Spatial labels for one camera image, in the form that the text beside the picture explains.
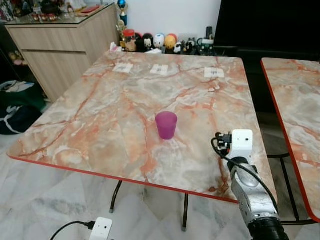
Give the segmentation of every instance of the electrical cord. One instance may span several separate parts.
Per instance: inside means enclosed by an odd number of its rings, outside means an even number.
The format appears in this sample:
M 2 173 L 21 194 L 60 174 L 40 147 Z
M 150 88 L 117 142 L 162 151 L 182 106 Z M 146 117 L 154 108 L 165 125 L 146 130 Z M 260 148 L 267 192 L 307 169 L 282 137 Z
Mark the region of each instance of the electrical cord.
M 250 174 L 255 180 L 257 180 L 261 185 L 262 187 L 265 189 L 265 191 L 268 193 L 268 195 L 270 196 L 271 198 L 271 201 L 274 205 L 274 208 L 275 210 L 278 212 L 278 205 L 277 205 L 277 202 L 276 202 L 276 199 L 275 197 L 273 196 L 272 192 L 269 190 L 269 188 L 267 187 L 267 185 L 265 185 L 265 183 L 251 170 L 247 169 L 246 167 L 240 165 L 239 163 L 237 163 L 236 161 L 233 161 L 232 159 L 230 158 L 227 158 L 226 156 L 222 155 L 221 152 L 218 150 L 218 148 L 216 147 L 215 145 L 215 140 L 218 141 L 217 138 L 212 138 L 211 139 L 211 145 L 212 145 L 212 148 L 213 150 L 216 152 L 216 154 L 218 154 L 220 156 L 220 158 L 222 159 L 225 159 L 227 160 L 228 162 L 234 164 L 235 166 L 237 166 L 238 168 L 242 169 L 243 171 L 247 172 L 248 174 Z
M 55 237 L 58 235 L 58 233 L 60 233 L 63 229 L 65 229 L 66 227 L 73 225 L 73 224 L 81 224 L 86 226 L 89 230 L 92 230 L 95 226 L 95 221 L 90 221 L 90 222 L 83 222 L 83 221 L 72 221 L 67 223 L 66 225 L 62 226 L 61 228 L 59 228 L 58 231 L 56 231 L 53 236 L 50 238 L 50 240 L 54 240 Z

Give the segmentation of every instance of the television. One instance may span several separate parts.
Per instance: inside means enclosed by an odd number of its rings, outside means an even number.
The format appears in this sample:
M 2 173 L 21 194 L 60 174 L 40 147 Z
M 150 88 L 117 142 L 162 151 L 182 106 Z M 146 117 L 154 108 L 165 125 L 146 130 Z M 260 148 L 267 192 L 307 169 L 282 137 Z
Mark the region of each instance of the television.
M 214 46 L 295 52 L 317 61 L 320 1 L 221 0 Z

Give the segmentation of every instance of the cabinet drawer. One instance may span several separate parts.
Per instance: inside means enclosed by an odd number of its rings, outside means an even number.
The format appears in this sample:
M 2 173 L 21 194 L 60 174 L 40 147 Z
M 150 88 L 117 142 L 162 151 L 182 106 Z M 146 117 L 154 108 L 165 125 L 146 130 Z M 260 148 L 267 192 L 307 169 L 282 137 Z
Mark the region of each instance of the cabinet drawer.
M 90 67 L 85 53 L 24 51 L 32 72 L 52 102 Z
M 77 28 L 10 28 L 21 50 L 85 52 Z

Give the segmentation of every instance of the plastic cup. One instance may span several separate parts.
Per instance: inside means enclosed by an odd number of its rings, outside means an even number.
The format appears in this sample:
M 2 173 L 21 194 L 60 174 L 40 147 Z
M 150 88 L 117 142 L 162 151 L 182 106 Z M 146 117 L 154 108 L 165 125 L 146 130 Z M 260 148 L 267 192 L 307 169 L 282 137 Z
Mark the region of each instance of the plastic cup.
M 162 139 L 169 140 L 175 135 L 178 117 L 173 112 L 163 111 L 155 116 L 156 127 Z

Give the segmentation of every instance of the table leg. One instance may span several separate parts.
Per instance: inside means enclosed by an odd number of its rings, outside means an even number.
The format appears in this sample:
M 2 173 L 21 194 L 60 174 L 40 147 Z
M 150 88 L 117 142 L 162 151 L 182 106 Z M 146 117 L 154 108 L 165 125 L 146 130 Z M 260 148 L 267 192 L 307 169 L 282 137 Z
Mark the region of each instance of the table leg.
M 117 194 L 119 192 L 119 189 L 121 187 L 122 181 L 119 181 L 118 184 L 115 187 L 115 190 L 113 192 L 113 196 L 112 196 L 112 201 L 111 201 L 111 206 L 110 206 L 110 210 L 109 213 L 113 213 L 115 210 L 115 202 L 116 202 L 116 198 L 117 198 Z
M 185 193 L 184 194 L 183 222 L 182 222 L 182 227 L 181 227 L 183 232 L 187 231 L 188 199 L 189 199 L 189 194 Z
M 290 180 L 289 180 L 289 177 L 288 177 L 286 164 L 285 164 L 285 161 L 284 161 L 284 158 L 290 157 L 290 154 L 289 153 L 285 153 L 285 154 L 279 154 L 279 155 L 268 155 L 267 157 L 269 159 L 280 159 L 282 172 L 283 172 L 284 180 L 285 180 L 285 184 L 286 184 L 286 189 L 288 190 L 288 193 L 289 193 L 292 210 L 293 210 L 293 214 L 294 214 L 294 217 L 295 217 L 295 221 L 281 221 L 282 225 L 299 226 L 299 225 L 316 224 L 317 222 L 314 221 L 314 220 L 311 220 L 311 219 L 310 220 L 299 220 L 298 208 L 297 208 L 297 205 L 296 205 L 294 194 L 292 192 L 292 188 L 291 188 L 291 185 L 290 185 Z

